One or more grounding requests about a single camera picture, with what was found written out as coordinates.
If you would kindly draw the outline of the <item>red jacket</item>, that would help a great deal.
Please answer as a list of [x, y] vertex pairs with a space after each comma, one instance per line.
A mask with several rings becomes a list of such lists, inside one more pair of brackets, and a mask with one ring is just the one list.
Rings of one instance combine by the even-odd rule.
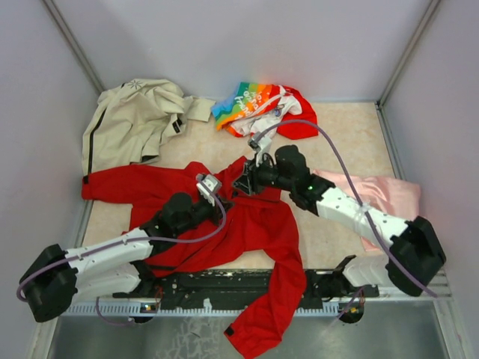
[[[215, 176], [219, 194], [232, 202], [225, 228], [211, 239], [187, 245], [169, 245], [168, 250], [144, 262], [156, 277], [175, 272], [194, 272], [232, 262], [247, 251], [264, 251], [275, 265], [269, 289], [229, 325], [225, 335], [244, 358], [256, 358], [276, 347], [290, 325], [306, 287], [299, 252], [299, 233], [288, 204], [277, 189], [253, 197], [234, 194], [233, 181], [242, 173], [245, 157], [238, 158]], [[130, 203], [130, 228], [156, 214], [177, 192], [199, 195], [196, 176], [208, 169], [190, 162], [184, 169], [150, 165], [127, 165], [92, 173], [82, 181], [82, 198], [107, 203]]]

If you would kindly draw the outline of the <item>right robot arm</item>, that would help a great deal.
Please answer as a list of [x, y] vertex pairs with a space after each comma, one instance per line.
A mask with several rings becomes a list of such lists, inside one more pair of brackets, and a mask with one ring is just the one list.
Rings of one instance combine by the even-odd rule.
[[379, 211], [348, 195], [333, 182], [311, 173], [305, 157], [295, 145], [280, 147], [275, 154], [260, 151], [245, 162], [234, 188], [247, 195], [265, 188], [288, 192], [300, 208], [330, 221], [336, 221], [360, 237], [381, 247], [375, 257], [353, 257], [334, 278], [335, 289], [352, 295], [365, 285], [395, 286], [418, 297], [423, 293], [436, 298], [429, 289], [433, 278], [446, 262], [445, 252], [424, 217], [406, 220]]

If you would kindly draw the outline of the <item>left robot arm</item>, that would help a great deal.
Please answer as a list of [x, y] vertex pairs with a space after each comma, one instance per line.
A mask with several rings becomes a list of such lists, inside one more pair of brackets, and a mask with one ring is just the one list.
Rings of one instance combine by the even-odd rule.
[[152, 296], [157, 279], [145, 261], [183, 243], [180, 235], [205, 222], [219, 233], [232, 206], [217, 196], [194, 202], [178, 192], [149, 221], [115, 239], [68, 250], [50, 245], [21, 277], [17, 297], [36, 322], [47, 322], [80, 301]]

